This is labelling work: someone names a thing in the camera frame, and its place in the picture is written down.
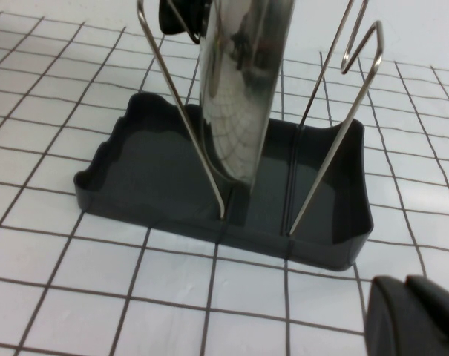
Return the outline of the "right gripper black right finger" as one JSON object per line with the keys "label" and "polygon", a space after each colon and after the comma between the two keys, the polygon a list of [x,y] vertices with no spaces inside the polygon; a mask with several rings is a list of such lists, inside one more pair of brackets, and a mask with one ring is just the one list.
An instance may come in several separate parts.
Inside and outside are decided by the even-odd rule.
{"label": "right gripper black right finger", "polygon": [[403,284],[409,301],[402,355],[449,355],[449,291],[423,276]]}

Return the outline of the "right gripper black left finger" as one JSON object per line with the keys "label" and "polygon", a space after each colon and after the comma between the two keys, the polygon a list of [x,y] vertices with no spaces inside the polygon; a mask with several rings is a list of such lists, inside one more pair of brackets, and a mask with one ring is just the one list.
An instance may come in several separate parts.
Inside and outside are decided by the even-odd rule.
{"label": "right gripper black left finger", "polygon": [[402,281],[375,277],[367,310],[368,355],[402,355],[409,294]]}

